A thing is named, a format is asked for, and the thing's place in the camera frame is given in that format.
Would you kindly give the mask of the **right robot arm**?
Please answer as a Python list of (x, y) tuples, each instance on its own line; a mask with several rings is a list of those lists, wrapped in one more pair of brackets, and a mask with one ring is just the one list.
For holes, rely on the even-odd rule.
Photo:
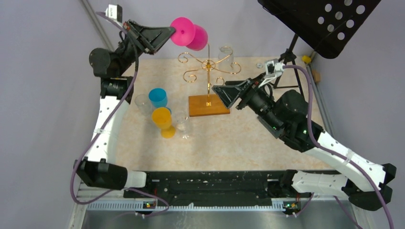
[(230, 81), (212, 90), (230, 108), (250, 108), (259, 122), (289, 148), (315, 157), (336, 170), (335, 174), (287, 170), (271, 194), (292, 197), (315, 193), (347, 198), (355, 206), (376, 211), (392, 199), (389, 187), (396, 175), (390, 163), (375, 164), (340, 144), (322, 126), (309, 120), (309, 104), (295, 90), (275, 100), (252, 79)]

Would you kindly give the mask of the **pink wine glass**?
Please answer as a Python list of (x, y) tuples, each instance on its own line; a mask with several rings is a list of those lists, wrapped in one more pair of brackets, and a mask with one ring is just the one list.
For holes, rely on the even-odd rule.
[(200, 25), (194, 24), (190, 19), (178, 17), (171, 27), (175, 33), (171, 36), (171, 41), (178, 45), (187, 47), (193, 51), (200, 51), (208, 44), (208, 33)]

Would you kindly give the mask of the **yellow wine glass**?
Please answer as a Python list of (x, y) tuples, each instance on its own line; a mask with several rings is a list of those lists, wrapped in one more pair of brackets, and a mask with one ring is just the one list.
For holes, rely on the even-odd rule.
[(163, 138), (172, 138), (176, 129), (172, 125), (171, 112), (166, 107), (160, 107), (153, 111), (151, 119), (157, 128), (160, 129), (160, 135)]

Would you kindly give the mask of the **clear wine glass front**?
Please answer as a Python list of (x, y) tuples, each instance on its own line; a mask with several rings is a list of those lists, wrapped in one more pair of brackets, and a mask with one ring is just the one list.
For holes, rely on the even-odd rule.
[(149, 117), (152, 114), (152, 105), (147, 95), (137, 95), (134, 102), (142, 115)]

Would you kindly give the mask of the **clear wine glass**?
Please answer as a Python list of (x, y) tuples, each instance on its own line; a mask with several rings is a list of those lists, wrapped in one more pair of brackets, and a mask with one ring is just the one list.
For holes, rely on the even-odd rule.
[(234, 55), (231, 45), (226, 44), (219, 48), (218, 60), (221, 61), (218, 63), (219, 70), (226, 72), (233, 71), (232, 63), (234, 62)]
[(174, 114), (175, 127), (179, 131), (180, 136), (183, 139), (190, 138), (190, 123), (189, 116), (184, 111), (179, 111)]
[(134, 102), (142, 115), (149, 117), (152, 114), (152, 105), (147, 95), (137, 95)]

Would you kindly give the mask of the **blue wine glass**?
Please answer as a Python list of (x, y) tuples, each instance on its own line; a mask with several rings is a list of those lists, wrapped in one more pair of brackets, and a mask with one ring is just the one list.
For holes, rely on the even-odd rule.
[(171, 109), (168, 107), (167, 93), (164, 89), (162, 88), (152, 89), (148, 94), (148, 98), (153, 106), (153, 111), (158, 108), (164, 107), (167, 108), (171, 113)]

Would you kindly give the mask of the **clear wine glass back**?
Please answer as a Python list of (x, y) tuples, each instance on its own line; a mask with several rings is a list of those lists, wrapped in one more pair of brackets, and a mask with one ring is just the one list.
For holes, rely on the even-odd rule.
[(233, 71), (232, 63), (234, 62), (234, 55), (231, 45), (226, 44), (219, 48), (218, 60), (221, 61), (218, 63), (219, 70), (226, 72)]

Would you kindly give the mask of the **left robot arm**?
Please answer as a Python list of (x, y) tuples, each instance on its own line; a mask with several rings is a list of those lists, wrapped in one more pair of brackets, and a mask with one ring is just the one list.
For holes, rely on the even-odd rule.
[(154, 55), (176, 32), (174, 27), (147, 27), (128, 20), (119, 26), (121, 42), (114, 51), (95, 48), (89, 63), (100, 78), (100, 106), (90, 146), (74, 163), (75, 173), (89, 187), (122, 190), (134, 187), (141, 197), (153, 192), (143, 171), (116, 165), (116, 147), (121, 123), (132, 99), (136, 76), (123, 73), (137, 64), (142, 54)]

